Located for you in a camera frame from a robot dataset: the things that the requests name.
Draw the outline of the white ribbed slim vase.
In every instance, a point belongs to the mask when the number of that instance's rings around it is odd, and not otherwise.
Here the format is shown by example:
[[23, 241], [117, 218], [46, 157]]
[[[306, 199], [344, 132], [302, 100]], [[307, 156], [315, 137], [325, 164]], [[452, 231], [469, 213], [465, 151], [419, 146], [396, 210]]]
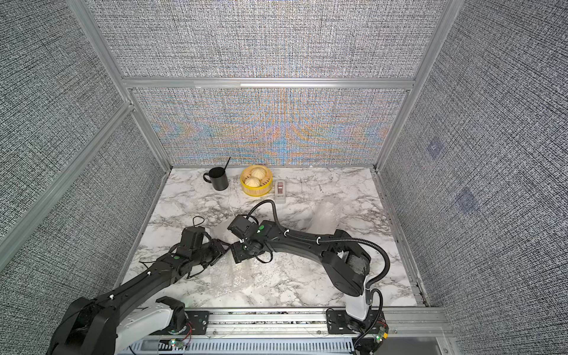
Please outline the white ribbed slim vase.
[[226, 242], [229, 245], [232, 245], [234, 243], [239, 243], [240, 239], [228, 230], [230, 223], [234, 219], [235, 219], [234, 217], [230, 217], [221, 221], [216, 227], [212, 228], [211, 236], [214, 239], [219, 239], [223, 242]]

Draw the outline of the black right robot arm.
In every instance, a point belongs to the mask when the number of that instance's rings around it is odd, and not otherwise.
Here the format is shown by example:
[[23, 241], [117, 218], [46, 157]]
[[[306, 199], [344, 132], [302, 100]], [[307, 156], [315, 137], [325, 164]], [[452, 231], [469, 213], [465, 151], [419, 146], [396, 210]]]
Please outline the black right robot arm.
[[346, 314], [353, 327], [372, 324], [371, 291], [365, 285], [371, 256], [343, 230], [332, 235], [294, 231], [270, 220], [252, 222], [236, 217], [227, 229], [239, 241], [231, 245], [235, 263], [259, 260], [263, 254], [288, 253], [319, 263], [335, 288], [345, 295]]

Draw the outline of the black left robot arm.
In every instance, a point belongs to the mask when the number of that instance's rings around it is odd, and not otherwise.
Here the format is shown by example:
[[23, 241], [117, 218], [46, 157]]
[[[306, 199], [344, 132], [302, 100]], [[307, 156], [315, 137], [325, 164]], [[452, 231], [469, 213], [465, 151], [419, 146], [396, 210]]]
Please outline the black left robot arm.
[[188, 277], [195, 266], [213, 266], [226, 254], [225, 242], [213, 239], [203, 227], [186, 227], [180, 243], [147, 270], [118, 288], [93, 299], [80, 297], [67, 308], [53, 333], [48, 354], [118, 354], [156, 331], [184, 331], [185, 305], [161, 297], [159, 291]]

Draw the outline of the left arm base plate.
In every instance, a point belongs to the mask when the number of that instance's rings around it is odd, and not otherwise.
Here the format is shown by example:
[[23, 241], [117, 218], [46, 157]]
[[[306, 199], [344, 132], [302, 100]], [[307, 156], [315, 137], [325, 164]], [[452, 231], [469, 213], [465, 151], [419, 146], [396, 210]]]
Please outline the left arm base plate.
[[209, 326], [209, 318], [211, 313], [208, 311], [186, 311], [186, 322], [180, 330], [164, 329], [152, 333], [153, 336], [177, 336], [187, 334], [205, 335]]

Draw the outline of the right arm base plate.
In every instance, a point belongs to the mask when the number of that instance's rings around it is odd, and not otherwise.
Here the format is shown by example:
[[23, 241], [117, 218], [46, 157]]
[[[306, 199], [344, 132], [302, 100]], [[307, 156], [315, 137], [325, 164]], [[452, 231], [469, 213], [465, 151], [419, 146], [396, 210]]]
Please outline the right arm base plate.
[[384, 319], [384, 313], [380, 312], [380, 318], [377, 318], [378, 309], [371, 309], [364, 320], [357, 320], [349, 315], [345, 309], [326, 309], [325, 321], [329, 334], [362, 334], [372, 325], [372, 331], [376, 331], [380, 320]]

